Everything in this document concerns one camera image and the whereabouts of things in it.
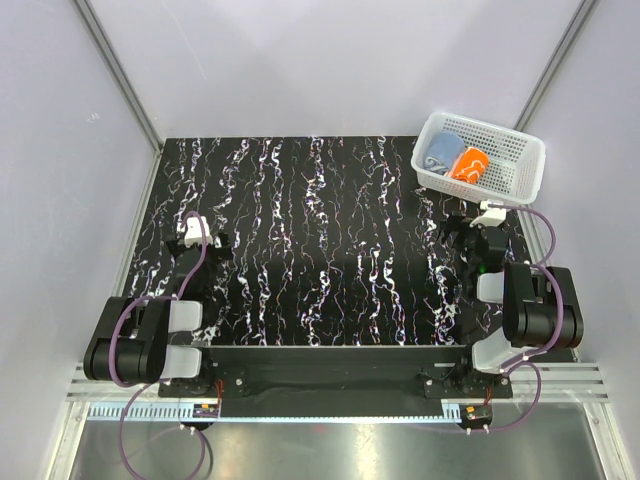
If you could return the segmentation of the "light blue towel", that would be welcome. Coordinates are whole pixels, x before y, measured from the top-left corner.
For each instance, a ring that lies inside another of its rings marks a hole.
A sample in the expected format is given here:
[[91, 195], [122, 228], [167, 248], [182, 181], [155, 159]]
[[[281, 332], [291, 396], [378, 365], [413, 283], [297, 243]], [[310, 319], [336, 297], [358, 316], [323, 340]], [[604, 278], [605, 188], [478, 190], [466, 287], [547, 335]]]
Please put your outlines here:
[[465, 149], [464, 140], [455, 133], [439, 132], [432, 138], [422, 166], [431, 173], [445, 175]]

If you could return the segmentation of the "orange white patterned towel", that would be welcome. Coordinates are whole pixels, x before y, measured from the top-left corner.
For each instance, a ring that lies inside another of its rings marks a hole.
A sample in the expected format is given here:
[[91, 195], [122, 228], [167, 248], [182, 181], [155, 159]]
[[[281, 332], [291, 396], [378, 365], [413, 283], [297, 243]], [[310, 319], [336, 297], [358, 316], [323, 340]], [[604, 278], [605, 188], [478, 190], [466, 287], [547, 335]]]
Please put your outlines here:
[[466, 184], [476, 184], [489, 163], [489, 157], [484, 151], [469, 147], [459, 155], [447, 176]]

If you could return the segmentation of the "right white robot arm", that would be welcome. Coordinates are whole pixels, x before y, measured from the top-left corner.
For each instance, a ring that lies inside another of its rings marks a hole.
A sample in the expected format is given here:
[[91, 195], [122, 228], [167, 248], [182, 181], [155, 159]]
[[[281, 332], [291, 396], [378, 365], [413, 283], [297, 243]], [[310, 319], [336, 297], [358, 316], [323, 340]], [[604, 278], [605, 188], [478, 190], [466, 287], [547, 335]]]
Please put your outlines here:
[[584, 335], [570, 270], [509, 261], [502, 223], [488, 213], [474, 219], [452, 215], [440, 227], [439, 239], [453, 237], [453, 248], [462, 255], [464, 293], [502, 307], [501, 327], [473, 343], [454, 371], [455, 387], [470, 397], [488, 387], [490, 375], [505, 374], [554, 348], [575, 348]]

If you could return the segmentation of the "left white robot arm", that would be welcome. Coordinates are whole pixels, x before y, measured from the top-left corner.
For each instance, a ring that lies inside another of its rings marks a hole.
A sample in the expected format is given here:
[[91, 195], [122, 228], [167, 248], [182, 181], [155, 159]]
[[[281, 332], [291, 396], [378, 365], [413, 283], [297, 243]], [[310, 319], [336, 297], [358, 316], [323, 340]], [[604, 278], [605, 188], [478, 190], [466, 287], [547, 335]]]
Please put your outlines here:
[[83, 357], [85, 376], [118, 386], [165, 375], [172, 333], [201, 327], [221, 265], [233, 258], [229, 236], [185, 235], [165, 242], [174, 260], [171, 293], [107, 299]]

